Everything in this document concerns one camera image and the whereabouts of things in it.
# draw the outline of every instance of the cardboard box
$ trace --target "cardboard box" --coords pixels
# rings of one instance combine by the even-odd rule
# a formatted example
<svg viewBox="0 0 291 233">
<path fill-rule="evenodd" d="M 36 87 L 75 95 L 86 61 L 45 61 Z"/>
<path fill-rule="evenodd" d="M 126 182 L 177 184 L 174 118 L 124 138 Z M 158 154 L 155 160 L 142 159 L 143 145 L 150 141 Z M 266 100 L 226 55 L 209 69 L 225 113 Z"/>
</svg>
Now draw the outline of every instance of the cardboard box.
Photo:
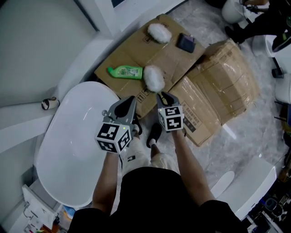
<svg viewBox="0 0 291 233">
<path fill-rule="evenodd" d="M 187 135 L 200 146 L 221 125 L 243 113 L 259 88 L 241 51 L 228 40 L 209 46 L 170 93 L 185 106 Z"/>
<path fill-rule="evenodd" d="M 147 33 L 151 23 L 161 23 L 172 33 L 168 44 L 159 44 Z M 147 90 L 143 80 L 113 78 L 107 71 L 108 67 L 156 65 L 163 71 L 169 91 L 203 55 L 205 48 L 195 40 L 195 50 L 188 53 L 176 47 L 180 33 L 190 35 L 185 29 L 166 15 L 151 20 L 123 42 L 97 68 L 95 74 L 108 85 L 120 98 L 136 96 L 136 112 L 144 117 L 155 105 L 156 94 Z"/>
</svg>

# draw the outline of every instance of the marble floor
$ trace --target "marble floor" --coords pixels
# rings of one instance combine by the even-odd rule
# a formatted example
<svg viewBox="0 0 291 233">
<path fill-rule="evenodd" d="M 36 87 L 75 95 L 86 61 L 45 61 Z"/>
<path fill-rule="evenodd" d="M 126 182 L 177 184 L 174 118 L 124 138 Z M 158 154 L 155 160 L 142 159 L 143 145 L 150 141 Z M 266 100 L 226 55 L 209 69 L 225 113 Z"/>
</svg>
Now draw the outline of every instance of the marble floor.
<svg viewBox="0 0 291 233">
<path fill-rule="evenodd" d="M 169 13 L 169 16 L 184 26 L 204 47 L 228 38 L 224 32 L 227 23 L 221 17 L 221 10 L 211 7 L 204 0 L 189 0 Z M 223 128 L 201 147 L 196 147 L 187 139 L 206 173 L 210 187 L 214 186 L 227 171 L 234 171 L 238 176 L 254 156 L 262 154 L 262 158 L 276 165 L 287 152 L 287 146 L 282 140 L 281 123 L 274 118 L 278 115 L 274 103 L 275 79 L 271 75 L 274 64 L 264 55 L 255 57 L 251 50 L 251 42 L 252 39 L 244 42 L 241 51 L 255 73 L 261 95 L 245 113 L 227 123 L 235 133 L 236 139 L 233 139 Z M 141 136 L 144 145 L 154 122 L 158 122 L 156 109 L 140 122 L 144 131 Z M 162 152 L 171 154 L 176 160 L 171 134 L 163 132 L 157 145 Z M 119 203 L 120 170 L 121 167 L 118 172 L 118 188 L 113 212 Z"/>
</svg>

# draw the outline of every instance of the pom pom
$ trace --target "pom pom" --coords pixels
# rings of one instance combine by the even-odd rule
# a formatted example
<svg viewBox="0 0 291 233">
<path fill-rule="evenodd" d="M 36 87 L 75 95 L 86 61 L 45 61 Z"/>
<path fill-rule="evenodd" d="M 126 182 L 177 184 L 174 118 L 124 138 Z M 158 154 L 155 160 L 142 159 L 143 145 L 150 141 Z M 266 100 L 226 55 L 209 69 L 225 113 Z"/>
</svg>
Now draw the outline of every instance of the pom pom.
<svg viewBox="0 0 291 233">
<path fill-rule="evenodd" d="M 163 73 L 157 66 L 146 66 L 144 68 L 143 78 L 147 89 L 152 92 L 159 92 L 165 87 Z"/>
<path fill-rule="evenodd" d="M 151 24 L 147 31 L 160 44 L 169 43 L 172 37 L 172 33 L 162 24 Z"/>
</svg>

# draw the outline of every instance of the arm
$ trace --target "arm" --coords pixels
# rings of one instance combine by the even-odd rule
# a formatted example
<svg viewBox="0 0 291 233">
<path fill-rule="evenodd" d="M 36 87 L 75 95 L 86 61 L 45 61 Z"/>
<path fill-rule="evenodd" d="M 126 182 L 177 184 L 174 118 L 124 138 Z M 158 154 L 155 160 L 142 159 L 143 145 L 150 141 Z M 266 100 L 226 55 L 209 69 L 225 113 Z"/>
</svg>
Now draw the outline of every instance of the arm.
<svg viewBox="0 0 291 233">
<path fill-rule="evenodd" d="M 208 187 L 203 169 L 189 148 L 182 130 L 173 131 L 172 136 L 181 178 L 191 198 L 198 206 L 215 200 Z"/>
<path fill-rule="evenodd" d="M 117 188 L 118 156 L 107 153 L 93 193 L 92 207 L 110 215 Z"/>
<path fill-rule="evenodd" d="M 248 0 L 244 5 L 266 5 L 269 0 Z"/>
</svg>

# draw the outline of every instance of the plastic bottle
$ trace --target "plastic bottle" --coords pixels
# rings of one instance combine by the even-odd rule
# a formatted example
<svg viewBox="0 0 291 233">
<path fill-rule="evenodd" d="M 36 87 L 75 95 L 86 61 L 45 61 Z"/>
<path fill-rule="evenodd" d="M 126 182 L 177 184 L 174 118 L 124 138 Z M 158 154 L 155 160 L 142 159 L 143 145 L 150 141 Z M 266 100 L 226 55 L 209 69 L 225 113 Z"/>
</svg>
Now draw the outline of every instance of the plastic bottle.
<svg viewBox="0 0 291 233">
<path fill-rule="evenodd" d="M 115 70 L 112 67 L 107 70 L 114 78 L 142 79 L 142 67 L 119 66 Z"/>
</svg>

